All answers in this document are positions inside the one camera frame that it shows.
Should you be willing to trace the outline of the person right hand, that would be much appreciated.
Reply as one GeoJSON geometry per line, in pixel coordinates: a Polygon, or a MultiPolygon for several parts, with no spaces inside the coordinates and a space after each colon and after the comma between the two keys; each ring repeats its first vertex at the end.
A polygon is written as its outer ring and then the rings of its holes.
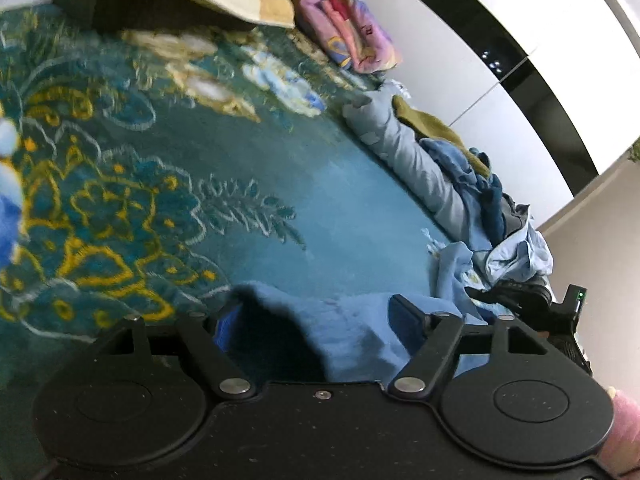
{"type": "Polygon", "coordinates": [[[614,422],[598,457],[621,479],[639,480],[640,406],[631,396],[614,387],[606,389],[614,408],[614,422]]]}

